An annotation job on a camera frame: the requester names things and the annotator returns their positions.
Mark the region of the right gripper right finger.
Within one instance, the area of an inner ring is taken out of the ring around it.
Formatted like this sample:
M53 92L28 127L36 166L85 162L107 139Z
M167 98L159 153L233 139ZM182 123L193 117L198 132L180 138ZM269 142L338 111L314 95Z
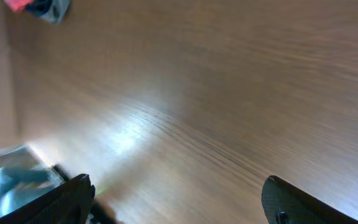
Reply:
M358 224L358 220L275 175L265 180L261 202L269 224Z

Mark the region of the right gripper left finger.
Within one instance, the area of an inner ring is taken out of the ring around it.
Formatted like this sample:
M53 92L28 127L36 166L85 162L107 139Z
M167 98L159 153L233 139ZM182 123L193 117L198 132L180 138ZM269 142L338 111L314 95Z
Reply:
M88 174L80 174L23 207L0 218L0 224L85 224L95 187Z

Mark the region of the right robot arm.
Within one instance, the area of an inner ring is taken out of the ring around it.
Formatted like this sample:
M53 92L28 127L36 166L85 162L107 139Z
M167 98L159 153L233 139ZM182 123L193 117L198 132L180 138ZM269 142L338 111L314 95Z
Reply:
M117 224L95 196L89 175L69 177L59 165L0 167L0 223ZM261 202L269 223L357 223L275 175L266 179Z

